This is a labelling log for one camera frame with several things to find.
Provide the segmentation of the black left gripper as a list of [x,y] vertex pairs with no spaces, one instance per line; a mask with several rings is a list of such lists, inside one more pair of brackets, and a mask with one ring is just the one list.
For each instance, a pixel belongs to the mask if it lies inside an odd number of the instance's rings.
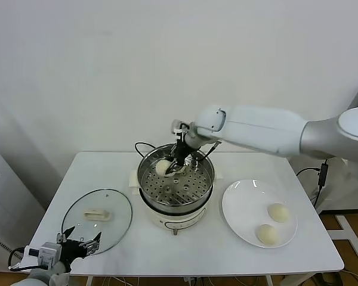
[[61,262],[73,262],[77,258],[84,259],[87,255],[93,255],[100,248],[101,232],[99,232],[92,240],[89,240],[81,245],[81,242],[76,240],[67,240],[75,227],[71,227],[57,234],[56,241],[61,243]]

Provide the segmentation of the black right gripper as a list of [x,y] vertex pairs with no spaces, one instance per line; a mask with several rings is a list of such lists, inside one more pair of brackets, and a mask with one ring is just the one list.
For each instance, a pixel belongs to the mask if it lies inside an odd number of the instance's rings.
[[166,176],[174,176],[175,174],[182,173],[184,171],[186,157],[193,152],[194,149],[192,147],[188,146],[182,140],[177,140],[173,153],[166,157],[171,164],[177,165],[169,166],[166,170]]

